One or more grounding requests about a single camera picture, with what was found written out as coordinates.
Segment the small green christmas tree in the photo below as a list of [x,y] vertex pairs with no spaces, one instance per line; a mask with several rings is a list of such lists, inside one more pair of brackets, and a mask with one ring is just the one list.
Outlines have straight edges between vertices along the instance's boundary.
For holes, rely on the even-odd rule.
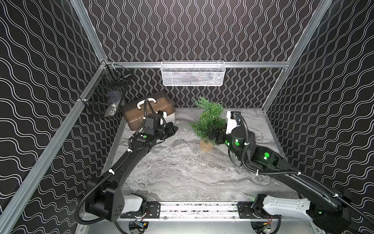
[[194,98],[193,102],[197,107],[203,108],[203,112],[198,121],[191,122],[190,126],[200,138],[200,150],[203,153],[209,153],[213,149],[213,145],[216,144],[214,140],[209,139],[210,126],[226,128],[227,120],[221,117],[224,108],[220,103],[209,101],[205,97]]

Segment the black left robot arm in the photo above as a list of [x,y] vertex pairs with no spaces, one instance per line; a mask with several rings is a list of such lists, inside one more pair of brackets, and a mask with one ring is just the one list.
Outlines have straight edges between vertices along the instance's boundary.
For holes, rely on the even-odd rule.
[[177,131],[178,127],[155,112],[150,101],[145,99],[142,123],[130,136],[127,151],[108,171],[87,182],[86,195],[75,210],[76,222],[81,225],[102,220],[115,222],[125,208],[122,186],[130,173],[154,146]]

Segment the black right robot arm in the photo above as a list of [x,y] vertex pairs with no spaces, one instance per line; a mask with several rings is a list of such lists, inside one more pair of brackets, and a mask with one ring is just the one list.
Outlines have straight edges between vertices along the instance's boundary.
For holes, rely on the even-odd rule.
[[255,133],[248,129],[239,111],[227,113],[228,122],[222,126],[208,124],[208,138],[228,148],[231,161],[257,176],[274,178],[292,188],[303,199],[279,201],[269,195],[258,194],[250,210],[256,217],[284,215],[287,211],[313,222],[330,234],[345,231],[357,233],[351,228],[351,212],[357,213],[371,225],[374,220],[356,208],[351,197],[343,191],[332,189],[293,167],[279,153],[257,145]]

